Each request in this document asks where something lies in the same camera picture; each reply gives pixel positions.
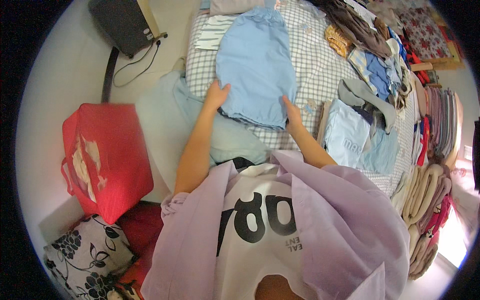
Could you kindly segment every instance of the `lavender shirt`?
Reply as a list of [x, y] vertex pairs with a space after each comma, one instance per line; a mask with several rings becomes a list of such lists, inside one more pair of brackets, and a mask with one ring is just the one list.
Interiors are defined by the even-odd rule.
[[[398, 299], [408, 276], [409, 234], [390, 199], [361, 172], [321, 169], [300, 152], [276, 151], [277, 181], [291, 185], [303, 280], [318, 299]], [[192, 193], [162, 203], [164, 226], [142, 285], [146, 300], [211, 299], [229, 161]]]

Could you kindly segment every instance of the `red storage bag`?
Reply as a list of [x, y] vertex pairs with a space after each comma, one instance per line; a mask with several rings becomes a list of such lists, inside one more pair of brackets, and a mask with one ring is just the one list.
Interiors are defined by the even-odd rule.
[[77, 196], [85, 215], [99, 214], [113, 224], [153, 189], [133, 104], [80, 105], [63, 123], [63, 146], [67, 191]]

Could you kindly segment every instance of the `power cord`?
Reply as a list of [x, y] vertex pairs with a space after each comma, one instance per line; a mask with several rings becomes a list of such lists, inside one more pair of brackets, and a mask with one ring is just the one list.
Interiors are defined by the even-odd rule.
[[143, 73], [145, 73], [145, 71], [147, 71], [150, 66], [152, 66], [152, 63], [153, 63], [153, 60], [155, 59], [155, 56], [156, 56], [156, 53], [158, 52], [158, 48], [160, 47], [160, 40], [156, 41], [156, 50], [155, 50], [155, 54], [153, 55], [152, 57], [152, 61], [150, 62], [150, 64], [148, 65], [148, 67], [143, 70], [140, 74], [138, 74], [137, 76], [133, 77], [133, 79], [131, 79], [130, 81], [128, 81], [127, 83], [125, 84], [121, 84], [121, 85], [116, 85], [115, 84], [115, 77], [117, 76], [118, 72], [120, 72], [121, 70], [123, 70], [124, 68], [130, 66], [130, 65], [133, 65], [133, 64], [136, 64], [138, 62], [140, 62], [142, 59], [144, 59], [144, 57], [150, 52], [150, 49], [152, 49], [153, 47], [153, 41], [152, 41], [152, 44], [150, 45], [150, 48], [148, 48], [147, 52], [145, 52], [145, 54], [137, 61], [134, 61], [134, 62], [131, 62], [131, 63], [128, 63], [126, 65], [124, 65], [123, 67], [121, 67], [118, 71], [115, 72], [115, 74], [113, 75], [113, 85], [115, 87], [123, 87], [123, 86], [126, 86], [127, 84], [129, 84], [130, 82], [134, 81], [135, 79], [137, 79], [138, 76], [142, 75]]

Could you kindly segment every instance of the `hand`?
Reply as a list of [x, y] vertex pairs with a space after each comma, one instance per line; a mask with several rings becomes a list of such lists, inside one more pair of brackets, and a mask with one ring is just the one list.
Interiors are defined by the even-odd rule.
[[216, 110], [222, 106], [227, 99], [229, 91], [230, 84], [227, 84], [223, 89], [221, 89], [218, 85], [218, 80], [215, 79], [208, 88], [203, 109], [206, 109], [210, 112], [216, 112]]
[[293, 105], [286, 95], [282, 96], [282, 100], [287, 107], [287, 131], [288, 133], [293, 134], [298, 129], [303, 128], [303, 124], [301, 122], [300, 108], [296, 105]]

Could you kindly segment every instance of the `white wall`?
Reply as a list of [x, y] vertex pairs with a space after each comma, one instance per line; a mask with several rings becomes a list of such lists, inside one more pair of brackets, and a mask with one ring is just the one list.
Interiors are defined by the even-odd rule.
[[438, 82], [443, 86], [443, 89], [450, 88], [456, 91], [463, 105], [462, 140], [458, 152], [458, 156], [463, 157], [463, 146], [472, 146], [474, 121], [477, 121], [480, 116], [479, 96], [475, 79], [468, 66], [465, 69], [437, 71], [437, 75]]
[[86, 0], [75, 0], [53, 27], [28, 78], [17, 125], [15, 169], [30, 239], [39, 257], [83, 211], [60, 173], [62, 123], [82, 103], [100, 103], [109, 46]]

